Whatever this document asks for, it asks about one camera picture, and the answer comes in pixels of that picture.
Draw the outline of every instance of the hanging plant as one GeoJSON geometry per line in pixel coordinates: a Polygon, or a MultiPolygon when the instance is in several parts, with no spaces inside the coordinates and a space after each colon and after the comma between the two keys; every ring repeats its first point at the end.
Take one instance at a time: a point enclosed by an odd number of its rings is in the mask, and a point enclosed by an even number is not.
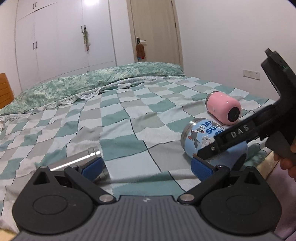
{"type": "Polygon", "coordinates": [[[84,39],[84,44],[86,46],[86,50],[89,50],[89,33],[86,30],[86,26],[84,26],[84,31],[83,31],[83,39],[84,39]]]}

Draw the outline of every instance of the pink thermos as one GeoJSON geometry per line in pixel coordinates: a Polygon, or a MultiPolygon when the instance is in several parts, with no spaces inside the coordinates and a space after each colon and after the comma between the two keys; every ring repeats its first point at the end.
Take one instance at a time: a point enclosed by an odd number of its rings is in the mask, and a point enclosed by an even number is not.
{"type": "Polygon", "coordinates": [[[210,93],[207,96],[205,105],[207,110],[224,125],[235,124],[242,112],[238,100],[219,91],[210,93]]]}

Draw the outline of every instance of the wardrobe door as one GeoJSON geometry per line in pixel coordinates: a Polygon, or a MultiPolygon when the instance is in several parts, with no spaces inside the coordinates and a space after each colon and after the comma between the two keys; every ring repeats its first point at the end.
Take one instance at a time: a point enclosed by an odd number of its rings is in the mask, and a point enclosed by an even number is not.
{"type": "Polygon", "coordinates": [[[107,63],[102,63],[102,64],[96,64],[93,66],[89,67],[90,71],[98,70],[98,69],[105,69],[105,68],[110,68],[110,67],[116,67],[116,62],[107,62],[107,63]]]}
{"type": "Polygon", "coordinates": [[[82,7],[89,34],[89,66],[115,61],[108,0],[83,0],[82,7]]]}
{"type": "Polygon", "coordinates": [[[75,70],[88,71],[87,52],[82,34],[82,1],[58,1],[58,36],[61,60],[61,74],[75,70]]]}
{"type": "Polygon", "coordinates": [[[83,68],[83,69],[77,69],[77,70],[74,70],[74,71],[71,71],[71,72],[68,72],[68,73],[65,73],[65,74],[61,74],[59,78],[69,77],[69,76],[79,75],[79,74],[85,74],[87,72],[89,72],[89,67],[86,67],[86,68],[83,68]]]}
{"type": "Polygon", "coordinates": [[[17,5],[17,21],[35,11],[35,0],[19,0],[17,5]]]}
{"type": "Polygon", "coordinates": [[[57,3],[42,8],[35,15],[35,41],[41,81],[61,74],[57,31],[57,3]]]}
{"type": "Polygon", "coordinates": [[[15,48],[22,90],[40,84],[34,35],[34,14],[16,22],[15,48]]]}
{"type": "Polygon", "coordinates": [[[57,0],[33,0],[33,1],[35,1],[35,8],[34,8],[35,11],[57,2],[57,0]]]}

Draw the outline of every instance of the white wall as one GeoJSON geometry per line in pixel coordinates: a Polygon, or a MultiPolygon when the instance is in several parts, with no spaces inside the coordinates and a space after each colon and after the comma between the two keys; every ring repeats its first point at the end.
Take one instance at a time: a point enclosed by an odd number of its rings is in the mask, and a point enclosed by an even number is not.
{"type": "Polygon", "coordinates": [[[21,93],[15,60],[15,16],[17,0],[0,5],[0,73],[6,73],[15,96],[21,93]]]}
{"type": "MultiPolygon", "coordinates": [[[[6,73],[15,96],[21,93],[15,59],[17,0],[0,5],[0,73],[6,73]]],[[[110,0],[110,16],[117,65],[134,62],[126,0],[110,0]]]]}
{"type": "Polygon", "coordinates": [[[260,64],[277,51],[296,72],[296,9],[287,0],[175,0],[186,75],[277,99],[260,64]],[[261,72],[261,80],[242,77],[261,72]]]}

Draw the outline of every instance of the human hand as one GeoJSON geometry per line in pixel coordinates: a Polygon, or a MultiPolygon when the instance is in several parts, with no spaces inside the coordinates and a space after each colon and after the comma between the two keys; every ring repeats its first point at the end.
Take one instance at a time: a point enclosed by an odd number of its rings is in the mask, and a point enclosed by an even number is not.
{"type": "MultiPolygon", "coordinates": [[[[291,145],[291,151],[296,153],[296,138],[291,145]]],[[[288,175],[296,181],[296,166],[293,165],[292,161],[288,158],[282,158],[280,155],[274,153],[274,160],[280,160],[280,166],[283,170],[288,170],[288,175]]]]}

